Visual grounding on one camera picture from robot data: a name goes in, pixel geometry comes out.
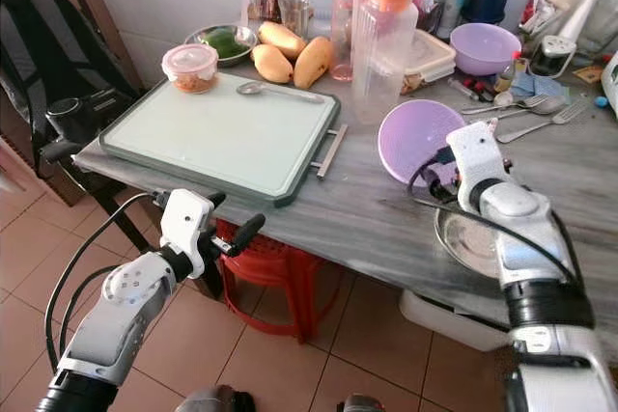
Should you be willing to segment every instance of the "red stool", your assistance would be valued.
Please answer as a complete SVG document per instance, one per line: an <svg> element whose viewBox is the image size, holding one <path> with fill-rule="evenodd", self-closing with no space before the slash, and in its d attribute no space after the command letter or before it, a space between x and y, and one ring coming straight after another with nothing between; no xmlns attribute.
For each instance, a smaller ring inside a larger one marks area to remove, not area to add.
<svg viewBox="0 0 618 412"><path fill-rule="evenodd" d="M224 239L234 237L237 226L217 219L217 234ZM315 279L318 269L328 262L279 241L257 235L251 244L235 258L221 257L225 303L228 308L252 327L273 335L292 335L299 343L315 336L318 323L332 308L339 293L343 268L339 267L339 280L324 308L317 313L315 307ZM294 323L276 325L267 323L243 312L237 304L236 280L240 277L264 287L281 287L286 291L288 307Z"/></svg>

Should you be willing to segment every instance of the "metal plate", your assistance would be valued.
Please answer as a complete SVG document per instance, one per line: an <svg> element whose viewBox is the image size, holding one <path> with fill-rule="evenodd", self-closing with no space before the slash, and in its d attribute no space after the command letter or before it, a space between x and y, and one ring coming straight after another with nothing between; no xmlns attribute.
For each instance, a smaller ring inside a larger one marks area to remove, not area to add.
<svg viewBox="0 0 618 412"><path fill-rule="evenodd" d="M491 229L440 209L435 212L434 226L437 238L453 258L486 277L498 278L498 259Z"/></svg>

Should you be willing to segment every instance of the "kitchen counter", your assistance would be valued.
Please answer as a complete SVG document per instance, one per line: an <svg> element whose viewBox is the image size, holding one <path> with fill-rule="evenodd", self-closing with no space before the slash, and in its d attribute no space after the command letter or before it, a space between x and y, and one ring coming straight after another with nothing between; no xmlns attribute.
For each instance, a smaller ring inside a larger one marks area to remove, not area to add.
<svg viewBox="0 0 618 412"><path fill-rule="evenodd" d="M234 74L258 78L250 64ZM574 100L596 95L575 81ZM350 125L324 181L310 172L295 201L274 208L259 201L228 197L217 215L235 223L256 212L267 217L263 233L308 252L339 262L459 311L507 326L506 305L498 283L452 259L434 234L434 212L406 197L405 186L390 177L379 161L377 127L356 122L350 85L323 77L312 88L342 101L339 123ZM428 98L455 109L470 100L445 79L410 98ZM501 122L498 131L536 123L525 115ZM509 145L514 177L549 196L569 228L579 256L598 332L607 357L618 364L618 123L608 109L591 109L567 126L553 125ZM124 161L105 153L98 141L75 157L95 171L143 190L211 189L195 182Z"/></svg>

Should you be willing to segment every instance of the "white cutting board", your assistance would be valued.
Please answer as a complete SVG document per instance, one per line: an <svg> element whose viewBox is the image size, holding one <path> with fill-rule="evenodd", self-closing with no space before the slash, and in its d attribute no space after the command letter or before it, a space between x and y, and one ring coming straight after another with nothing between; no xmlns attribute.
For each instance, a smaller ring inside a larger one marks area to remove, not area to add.
<svg viewBox="0 0 618 412"><path fill-rule="evenodd" d="M339 101L312 103L268 91L243 96L250 81L217 74L194 95L160 84L100 135L101 146L124 159L227 192L285 204L325 132Z"/></svg>

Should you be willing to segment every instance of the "metal bowl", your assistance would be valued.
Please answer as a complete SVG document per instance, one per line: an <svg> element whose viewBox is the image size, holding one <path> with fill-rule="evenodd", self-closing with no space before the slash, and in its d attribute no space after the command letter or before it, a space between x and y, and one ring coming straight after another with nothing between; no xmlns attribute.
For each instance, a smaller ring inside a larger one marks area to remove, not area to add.
<svg viewBox="0 0 618 412"><path fill-rule="evenodd" d="M250 28L247 28L246 26L236 26L234 24L220 24L217 26L211 26L209 28L200 29L194 32L193 34L191 34L188 38L186 38L184 40L184 43L203 43L202 38L206 34L214 31L215 29L229 30L230 32L234 34L237 43L240 43L242 45L246 45L247 47L249 47L248 49L246 49L244 52L240 53L239 55L235 55L233 57L228 57L228 58L219 58L219 60L217 61L217 66L219 68L233 67L234 65L237 65L238 63L242 62L246 57L249 56L249 54L251 53L251 50L253 50L253 47L255 47L258 44L258 37L255 35L255 33Z"/></svg>

